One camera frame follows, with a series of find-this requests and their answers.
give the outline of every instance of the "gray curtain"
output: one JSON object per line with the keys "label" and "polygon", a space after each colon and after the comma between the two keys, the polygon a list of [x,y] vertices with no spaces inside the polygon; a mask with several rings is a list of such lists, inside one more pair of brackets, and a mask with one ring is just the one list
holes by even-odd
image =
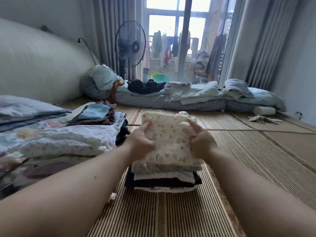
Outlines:
{"label": "gray curtain", "polygon": [[298,0],[246,0],[227,79],[269,89]]}
{"label": "gray curtain", "polygon": [[269,89],[298,0],[270,0],[246,82]]}
{"label": "gray curtain", "polygon": [[[119,61],[114,47],[116,32],[127,20],[135,20],[136,0],[80,0],[85,39],[97,56],[116,73]],[[127,78],[132,77],[128,70]]]}

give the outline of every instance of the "black folded garment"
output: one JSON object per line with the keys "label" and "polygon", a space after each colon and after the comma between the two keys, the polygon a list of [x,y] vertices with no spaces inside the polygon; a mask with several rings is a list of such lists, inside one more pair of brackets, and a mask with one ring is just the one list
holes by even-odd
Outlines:
{"label": "black folded garment", "polygon": [[157,83],[153,79],[149,79],[144,85],[141,80],[129,80],[127,89],[131,92],[138,93],[141,95],[147,95],[154,92],[161,91],[165,87],[165,82]]}
{"label": "black folded garment", "polygon": [[139,179],[134,180],[134,173],[131,171],[131,166],[128,168],[126,177],[125,177],[125,187],[144,187],[144,188],[152,188],[152,187],[194,187],[197,184],[202,184],[202,179],[196,172],[193,172],[195,184],[184,182],[179,180],[178,178],[161,178],[161,179]]}

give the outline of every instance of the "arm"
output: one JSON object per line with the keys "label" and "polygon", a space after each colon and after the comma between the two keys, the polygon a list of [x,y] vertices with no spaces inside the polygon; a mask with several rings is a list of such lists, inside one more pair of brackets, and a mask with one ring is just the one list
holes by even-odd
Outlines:
{"label": "arm", "polygon": [[221,151],[208,131],[189,123],[197,133],[192,151],[213,169],[247,236],[316,236],[316,211]]}
{"label": "arm", "polygon": [[123,172],[155,148],[146,123],[125,143],[0,201],[1,236],[86,236]]}

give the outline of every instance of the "black cable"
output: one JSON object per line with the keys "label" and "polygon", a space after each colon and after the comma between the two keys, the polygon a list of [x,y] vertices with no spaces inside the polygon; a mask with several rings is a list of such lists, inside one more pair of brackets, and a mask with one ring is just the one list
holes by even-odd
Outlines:
{"label": "black cable", "polygon": [[78,38],[78,43],[80,43],[80,39],[82,39],[82,40],[85,42],[85,44],[87,45],[88,50],[89,50],[89,52],[90,52],[90,55],[92,56],[92,59],[93,59],[93,61],[94,61],[94,64],[97,65],[97,63],[95,62],[95,60],[94,60],[94,58],[93,58],[93,55],[92,55],[92,53],[91,53],[91,51],[90,51],[90,48],[89,48],[88,44],[87,44],[86,41],[85,41],[83,38],[81,38],[81,37]]}

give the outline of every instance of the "woven mat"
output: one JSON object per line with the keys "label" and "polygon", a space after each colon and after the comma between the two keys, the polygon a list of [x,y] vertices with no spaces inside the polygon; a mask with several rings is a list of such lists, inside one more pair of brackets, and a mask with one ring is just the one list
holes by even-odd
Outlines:
{"label": "woven mat", "polygon": [[[129,106],[118,106],[118,111],[126,112],[129,123],[135,125],[147,111],[178,113]],[[310,135],[312,130],[290,122],[280,126],[249,124],[244,114],[189,113],[204,128],[217,129],[210,132],[221,149],[316,209],[316,135]],[[245,236],[212,170],[204,165],[199,175],[203,184],[183,194],[128,190],[123,187],[123,175],[117,199],[105,206],[88,236]]]}

